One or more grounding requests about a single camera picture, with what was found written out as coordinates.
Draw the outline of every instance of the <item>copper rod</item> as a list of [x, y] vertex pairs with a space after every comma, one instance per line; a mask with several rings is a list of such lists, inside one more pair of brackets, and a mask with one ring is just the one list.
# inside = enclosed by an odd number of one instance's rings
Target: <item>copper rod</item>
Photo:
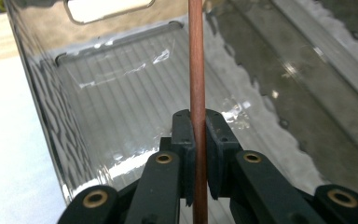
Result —
[[188, 0], [190, 35], [190, 117], [196, 140], [196, 188], [193, 222], [208, 223], [205, 149], [205, 79], [202, 30], [202, 0]]

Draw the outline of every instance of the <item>brass ring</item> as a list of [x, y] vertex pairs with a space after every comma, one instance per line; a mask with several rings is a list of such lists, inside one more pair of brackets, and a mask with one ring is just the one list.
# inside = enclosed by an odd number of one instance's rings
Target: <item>brass ring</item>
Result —
[[330, 189], [327, 192], [329, 199], [341, 206], [354, 208], [357, 207], [358, 202], [349, 193], [340, 189]]
[[261, 162], [261, 158], [254, 153], [246, 153], [243, 158], [248, 162], [258, 163]]
[[170, 163], [171, 161], [172, 161], [172, 156], [170, 156], [166, 153], [163, 153], [156, 157], [156, 162], [161, 163], [161, 164]]
[[107, 201], [107, 193], [96, 189], [90, 192], [84, 199], [83, 205], [87, 208], [99, 207]]

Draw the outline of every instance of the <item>transparent plastic tub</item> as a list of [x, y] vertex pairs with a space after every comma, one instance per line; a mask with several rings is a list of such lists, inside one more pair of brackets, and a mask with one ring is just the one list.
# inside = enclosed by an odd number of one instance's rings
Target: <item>transparent plastic tub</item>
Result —
[[[290, 1], [204, 3], [206, 105], [295, 187], [358, 191], [358, 74], [331, 64], [334, 55], [312, 44], [282, 2]], [[159, 138], [170, 136], [172, 114], [189, 108], [188, 22], [182, 0], [87, 24], [64, 5], [7, 1], [69, 203], [86, 187], [123, 189], [139, 178]]]

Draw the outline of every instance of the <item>white surface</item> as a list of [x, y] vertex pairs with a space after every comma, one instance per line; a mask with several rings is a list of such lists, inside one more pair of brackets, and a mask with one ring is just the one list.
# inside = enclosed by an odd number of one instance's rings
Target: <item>white surface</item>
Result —
[[55, 223], [64, 208], [21, 60], [0, 61], [0, 223]]

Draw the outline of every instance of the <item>clear plastic container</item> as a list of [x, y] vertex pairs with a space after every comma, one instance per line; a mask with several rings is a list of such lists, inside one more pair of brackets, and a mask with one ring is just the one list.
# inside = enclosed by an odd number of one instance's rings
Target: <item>clear plastic container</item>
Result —
[[[295, 187], [358, 191], [358, 85], [280, 2], [204, 3], [206, 105]], [[172, 114], [189, 108], [187, 1], [86, 24], [62, 1], [7, 10], [65, 200], [139, 178]]]

